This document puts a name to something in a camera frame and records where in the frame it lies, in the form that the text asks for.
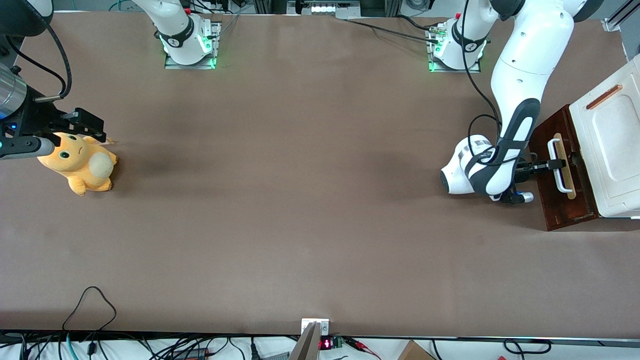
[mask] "brown table surface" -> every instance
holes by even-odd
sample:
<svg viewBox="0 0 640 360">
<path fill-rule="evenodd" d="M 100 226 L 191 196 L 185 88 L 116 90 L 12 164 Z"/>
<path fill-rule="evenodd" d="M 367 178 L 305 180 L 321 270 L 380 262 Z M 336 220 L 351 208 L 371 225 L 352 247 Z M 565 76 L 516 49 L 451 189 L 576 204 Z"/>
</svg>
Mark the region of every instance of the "brown table surface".
<svg viewBox="0 0 640 360">
<path fill-rule="evenodd" d="M 130 331 L 295 333 L 318 316 L 346 334 L 640 336 L 637 232 L 547 233 L 539 202 L 444 192 L 440 167 L 488 107 L 466 75 L 429 73 L 424 43 L 243 16 L 218 69 L 180 71 L 142 13 L 53 26 L 74 79 L 58 106 L 105 120 L 119 175 L 78 197 L 36 159 L 0 163 L 1 328 L 59 329 L 97 285 L 118 308 L 109 328 Z M 487 92 L 512 26 L 491 33 Z M 63 70 L 46 34 L 24 52 Z M 541 117 L 624 61 L 619 33 L 578 24 Z M 108 317 L 92 293 L 70 327 Z"/>
</svg>

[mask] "white handle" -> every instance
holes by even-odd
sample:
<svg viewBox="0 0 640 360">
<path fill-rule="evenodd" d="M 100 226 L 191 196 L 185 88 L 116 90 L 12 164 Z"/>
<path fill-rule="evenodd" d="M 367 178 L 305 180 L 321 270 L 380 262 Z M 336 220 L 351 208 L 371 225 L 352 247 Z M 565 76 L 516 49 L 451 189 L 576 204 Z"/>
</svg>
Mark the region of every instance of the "white handle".
<svg viewBox="0 0 640 360">
<path fill-rule="evenodd" d="M 551 140 L 549 140 L 549 142 L 547 143 L 547 147 L 549 149 L 549 158 L 551 160 L 557 160 L 558 159 L 558 155 L 556 154 L 556 148 L 554 147 L 554 143 L 559 142 L 560 139 L 557 138 L 553 138 Z M 555 168 L 554 169 L 554 177 L 556 179 L 556 188 L 558 188 L 558 191 L 561 193 L 572 193 L 573 190 L 571 189 L 567 189 L 564 187 L 564 183 L 562 182 L 562 177 L 560 176 L 560 169 Z"/>
</svg>

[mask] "white robotic arm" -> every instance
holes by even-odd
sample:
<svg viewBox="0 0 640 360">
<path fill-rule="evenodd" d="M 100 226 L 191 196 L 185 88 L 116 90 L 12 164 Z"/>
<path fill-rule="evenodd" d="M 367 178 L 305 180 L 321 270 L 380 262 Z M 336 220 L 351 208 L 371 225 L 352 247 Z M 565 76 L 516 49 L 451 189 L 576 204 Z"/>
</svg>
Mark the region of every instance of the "white robotic arm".
<svg viewBox="0 0 640 360">
<path fill-rule="evenodd" d="M 463 139 L 456 146 L 451 161 L 442 169 L 440 177 L 443 186 L 451 194 L 476 192 L 499 200 L 513 186 L 518 160 L 528 145 L 540 114 L 540 101 L 547 81 L 571 37 L 573 16 L 582 10 L 587 1 L 511 0 L 509 4 L 512 6 L 508 10 L 514 11 L 513 14 L 498 14 L 495 3 L 504 5 L 506 2 L 467 0 L 468 8 L 476 12 L 470 13 L 467 9 L 463 18 L 452 25 L 454 29 L 460 28 L 459 36 L 462 38 L 461 23 L 465 21 L 466 40 L 457 42 L 453 35 L 454 40 L 440 55 L 444 56 L 441 59 L 445 64 L 457 67 L 462 63 L 464 45 L 464 54 L 472 58 L 470 64 L 473 64 L 481 51 L 478 49 L 486 44 L 487 34 L 484 31 L 490 20 L 495 21 L 498 15 L 503 19 L 515 16 L 513 33 L 493 70 L 491 82 L 502 119 L 500 135 L 495 146 L 483 135 L 471 135 Z M 470 31 L 472 37 L 469 38 L 467 21 L 469 24 L 478 24 L 477 28 L 483 31 Z M 455 48 L 460 59 L 457 63 L 452 60 L 451 49 Z M 516 198 L 515 202 L 529 202 L 532 195 L 518 194 Z"/>
<path fill-rule="evenodd" d="M 158 29 L 164 50 L 180 65 L 198 63 L 213 52 L 211 21 L 188 15 L 179 0 L 134 0 Z M 70 65 L 61 42 L 50 26 L 52 0 L 0 0 L 0 34 L 19 52 L 10 37 L 33 37 L 48 30 L 65 61 L 67 80 L 58 78 L 62 90 L 44 96 L 19 76 L 20 69 L 0 64 L 0 160 L 44 156 L 60 145 L 55 132 L 90 135 L 105 141 L 104 122 L 82 108 L 71 113 L 53 102 L 71 89 Z"/>
<path fill-rule="evenodd" d="M 164 50 L 180 65 L 193 65 L 213 51 L 211 20 L 184 11 L 180 0 L 132 0 L 156 26 Z"/>
</svg>

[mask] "stuffed toy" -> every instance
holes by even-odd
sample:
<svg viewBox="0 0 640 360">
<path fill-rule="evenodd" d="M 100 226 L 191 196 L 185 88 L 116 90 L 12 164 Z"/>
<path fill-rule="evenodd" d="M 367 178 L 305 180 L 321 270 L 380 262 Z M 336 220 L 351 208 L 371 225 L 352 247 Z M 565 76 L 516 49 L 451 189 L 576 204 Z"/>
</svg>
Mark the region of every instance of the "stuffed toy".
<svg viewBox="0 0 640 360">
<path fill-rule="evenodd" d="M 49 169 L 69 180 L 74 193 L 84 196 L 87 190 L 105 192 L 111 189 L 109 176 L 118 157 L 105 150 L 98 140 L 85 136 L 56 133 L 60 137 L 60 146 L 47 156 L 38 160 Z"/>
</svg>

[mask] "red digital display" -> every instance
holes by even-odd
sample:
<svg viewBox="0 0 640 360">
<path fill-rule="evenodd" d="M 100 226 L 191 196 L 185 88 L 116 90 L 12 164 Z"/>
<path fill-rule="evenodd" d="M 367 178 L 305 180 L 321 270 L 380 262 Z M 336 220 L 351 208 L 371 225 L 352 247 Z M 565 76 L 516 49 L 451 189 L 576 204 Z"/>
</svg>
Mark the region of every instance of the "red digital display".
<svg viewBox="0 0 640 360">
<path fill-rule="evenodd" d="M 322 340 L 320 340 L 320 344 L 318 344 L 318 348 L 320 350 L 331 350 L 333 349 L 333 339 L 331 336 L 323 336 Z"/>
</svg>

